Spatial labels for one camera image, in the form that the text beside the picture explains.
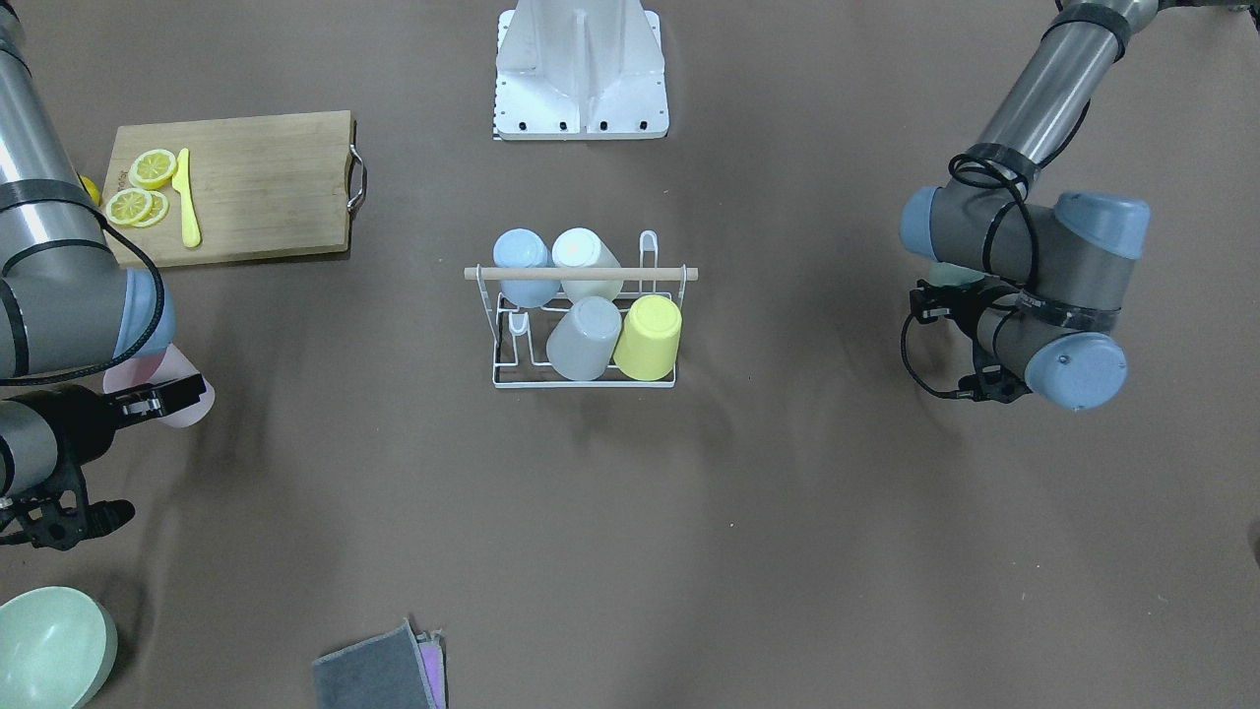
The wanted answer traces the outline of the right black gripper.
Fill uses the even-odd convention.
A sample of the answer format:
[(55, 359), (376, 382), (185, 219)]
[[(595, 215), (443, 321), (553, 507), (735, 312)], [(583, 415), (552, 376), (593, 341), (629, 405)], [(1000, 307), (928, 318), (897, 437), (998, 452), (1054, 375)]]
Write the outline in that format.
[(102, 457), (126, 422), (158, 421), (202, 403), (202, 375), (140, 383), (112, 395), (66, 385), (1, 404), (3, 545), (71, 550), (135, 518), (134, 504), (91, 502), (84, 463)]

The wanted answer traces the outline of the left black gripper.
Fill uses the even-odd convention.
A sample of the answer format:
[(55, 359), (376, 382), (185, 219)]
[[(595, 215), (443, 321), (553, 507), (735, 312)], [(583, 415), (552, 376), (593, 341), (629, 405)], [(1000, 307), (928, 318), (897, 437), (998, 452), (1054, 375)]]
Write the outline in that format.
[[(1002, 298), (1013, 293), (1014, 288), (1003, 280), (976, 280), (966, 286), (932, 286), (927, 280), (919, 280), (916, 288), (908, 293), (910, 311), (898, 336), (902, 366), (919, 390), (940, 400), (995, 400), (1000, 404), (1012, 404), (1022, 395), (1031, 394), (1027, 383), (982, 345), (982, 315), (993, 311), (999, 315), (998, 322), (1005, 322), (1014, 314), (1014, 305), (1004, 303)], [(932, 389), (919, 377), (908, 356), (910, 326), (927, 326), (941, 319), (954, 322), (971, 340), (971, 375), (959, 378), (958, 387), (953, 390)]]

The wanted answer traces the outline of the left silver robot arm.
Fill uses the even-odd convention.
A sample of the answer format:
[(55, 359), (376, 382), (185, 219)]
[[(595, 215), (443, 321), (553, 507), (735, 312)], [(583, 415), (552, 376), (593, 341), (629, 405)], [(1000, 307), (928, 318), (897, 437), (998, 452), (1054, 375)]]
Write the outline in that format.
[(906, 251), (932, 269), (906, 322), (948, 320), (971, 343), (971, 373), (942, 400), (1011, 403), (1037, 394), (1066, 411), (1111, 400), (1128, 356), (1111, 335), (1140, 259), (1150, 208), (1131, 196), (1068, 190), (1028, 201), (1071, 144), (1108, 69), (1160, 13), (1160, 1), (1065, 1), (976, 144), (949, 181), (903, 207)]

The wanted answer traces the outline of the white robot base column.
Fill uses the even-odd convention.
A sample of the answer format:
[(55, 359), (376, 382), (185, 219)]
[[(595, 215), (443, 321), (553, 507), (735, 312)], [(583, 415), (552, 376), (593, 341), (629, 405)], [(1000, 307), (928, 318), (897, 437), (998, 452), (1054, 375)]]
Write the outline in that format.
[(639, 1), (518, 1), (496, 21), (491, 139), (669, 133), (662, 16)]

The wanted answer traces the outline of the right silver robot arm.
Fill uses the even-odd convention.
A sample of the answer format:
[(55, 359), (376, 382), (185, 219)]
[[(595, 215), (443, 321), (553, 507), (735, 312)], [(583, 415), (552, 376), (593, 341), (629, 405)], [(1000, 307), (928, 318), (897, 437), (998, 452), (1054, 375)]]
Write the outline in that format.
[(117, 431), (199, 421), (199, 372), (94, 392), (78, 378), (174, 353), (174, 302), (146, 254), (118, 264), (117, 235), (72, 166), (26, 64), (20, 20), (3, 6), (3, 544), (69, 550), (131, 521), (129, 501), (89, 502), (82, 467)]

